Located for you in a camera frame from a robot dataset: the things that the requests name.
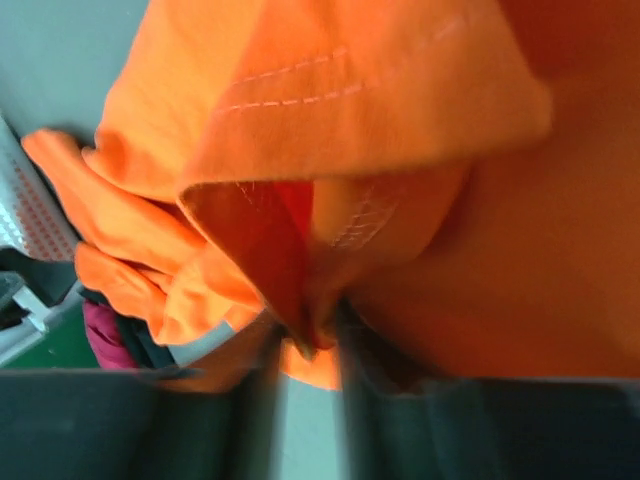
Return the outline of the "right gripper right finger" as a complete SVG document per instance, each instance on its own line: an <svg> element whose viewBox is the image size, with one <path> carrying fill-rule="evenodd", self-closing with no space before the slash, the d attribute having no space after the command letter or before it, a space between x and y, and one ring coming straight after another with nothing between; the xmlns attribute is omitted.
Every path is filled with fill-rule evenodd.
<svg viewBox="0 0 640 480"><path fill-rule="evenodd" d="M347 301L337 334L352 478L479 478L477 388L419 367Z"/></svg>

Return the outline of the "orange t shirt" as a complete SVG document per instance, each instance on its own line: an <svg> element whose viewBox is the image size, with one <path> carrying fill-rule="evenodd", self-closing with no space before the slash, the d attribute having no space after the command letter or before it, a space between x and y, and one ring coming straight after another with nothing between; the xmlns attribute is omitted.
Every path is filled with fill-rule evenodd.
<svg viewBox="0 0 640 480"><path fill-rule="evenodd" d="M639 373L635 1L153 1L93 147L23 148L80 281L180 345L332 312L443 373Z"/></svg>

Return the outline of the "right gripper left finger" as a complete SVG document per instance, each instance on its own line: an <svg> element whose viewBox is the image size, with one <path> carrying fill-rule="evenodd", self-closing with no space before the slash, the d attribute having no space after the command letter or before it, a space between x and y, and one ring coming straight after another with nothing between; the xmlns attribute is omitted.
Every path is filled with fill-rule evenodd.
<svg viewBox="0 0 640 480"><path fill-rule="evenodd" d="M270 319L242 329L159 384L152 479L267 479L278 439L284 332Z"/></svg>

